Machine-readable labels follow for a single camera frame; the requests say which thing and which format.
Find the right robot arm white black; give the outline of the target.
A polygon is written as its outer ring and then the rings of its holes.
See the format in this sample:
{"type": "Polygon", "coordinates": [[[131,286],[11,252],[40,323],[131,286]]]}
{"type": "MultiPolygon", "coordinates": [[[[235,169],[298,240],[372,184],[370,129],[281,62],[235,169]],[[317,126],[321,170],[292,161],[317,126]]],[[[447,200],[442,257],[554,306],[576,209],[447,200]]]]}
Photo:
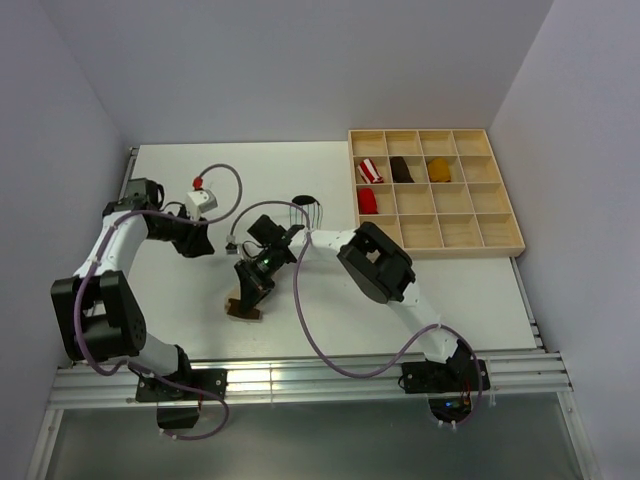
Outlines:
{"type": "Polygon", "coordinates": [[[262,251],[234,265],[239,297],[229,301],[229,315],[257,318],[258,304],[275,288],[275,273],[293,264],[294,305],[303,333],[317,356],[335,372],[353,379],[376,377],[394,366],[414,343],[420,344],[426,360],[435,362],[433,378],[443,389],[457,388],[467,377],[469,363],[481,369],[469,342],[444,324],[421,294],[411,257],[376,224],[364,222],[356,229],[341,231],[311,231],[300,224],[284,229],[262,215],[248,233],[262,251]],[[405,326],[417,329],[386,365],[368,373],[348,371],[332,362],[313,339],[302,311],[298,284],[304,256],[311,250],[337,259],[365,297],[389,307],[405,326]]]}

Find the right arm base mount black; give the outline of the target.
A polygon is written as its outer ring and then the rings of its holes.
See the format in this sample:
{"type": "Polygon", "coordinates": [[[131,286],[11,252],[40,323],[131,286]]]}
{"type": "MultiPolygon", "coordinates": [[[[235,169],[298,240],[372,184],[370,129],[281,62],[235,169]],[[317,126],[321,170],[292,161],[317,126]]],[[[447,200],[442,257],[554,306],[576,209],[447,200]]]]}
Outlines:
{"type": "Polygon", "coordinates": [[[455,431],[473,413],[474,397],[491,387],[486,363],[463,360],[445,364],[428,360],[401,364],[399,387],[408,395],[425,394],[439,428],[455,431]]]}

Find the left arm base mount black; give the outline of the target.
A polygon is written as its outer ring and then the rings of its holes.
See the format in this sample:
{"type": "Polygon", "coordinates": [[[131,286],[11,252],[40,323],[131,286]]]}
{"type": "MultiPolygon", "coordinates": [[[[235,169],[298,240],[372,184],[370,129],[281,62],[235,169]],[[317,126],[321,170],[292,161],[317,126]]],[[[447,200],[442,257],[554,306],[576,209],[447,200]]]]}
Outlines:
{"type": "Polygon", "coordinates": [[[185,391],[157,379],[142,377],[138,381],[135,401],[157,406],[156,423],[159,428],[182,433],[197,424],[202,402],[209,400],[203,392],[220,399],[225,397],[227,371],[220,368],[193,370],[187,387],[185,391]]]}

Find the beige brown striped sock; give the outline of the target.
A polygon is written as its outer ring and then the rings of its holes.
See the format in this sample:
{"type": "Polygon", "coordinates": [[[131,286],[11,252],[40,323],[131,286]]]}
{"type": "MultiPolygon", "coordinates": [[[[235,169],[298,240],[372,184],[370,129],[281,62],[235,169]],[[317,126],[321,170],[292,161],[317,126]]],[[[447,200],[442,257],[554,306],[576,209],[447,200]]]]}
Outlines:
{"type": "Polygon", "coordinates": [[[240,288],[236,286],[226,296],[224,304],[226,315],[232,320],[245,322],[260,322],[262,320],[262,312],[259,309],[252,307],[243,312],[240,307],[240,288]]]}

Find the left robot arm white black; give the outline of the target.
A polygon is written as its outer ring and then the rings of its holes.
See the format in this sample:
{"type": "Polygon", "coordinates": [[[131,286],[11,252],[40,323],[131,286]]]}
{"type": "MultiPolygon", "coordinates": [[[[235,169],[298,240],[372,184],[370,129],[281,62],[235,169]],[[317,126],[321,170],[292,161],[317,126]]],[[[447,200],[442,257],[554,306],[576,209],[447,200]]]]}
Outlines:
{"type": "Polygon", "coordinates": [[[190,192],[177,213],[163,210],[161,184],[132,180],[123,196],[102,212],[102,230],[88,258],[68,278],[50,290],[64,350],[73,362],[107,361],[158,375],[159,388],[172,399],[183,399],[195,386],[195,375],[184,350],[148,333],[142,310],[128,283],[128,274],[146,240],[170,243],[192,259],[211,255],[204,213],[217,206],[206,190],[190,192]]]}

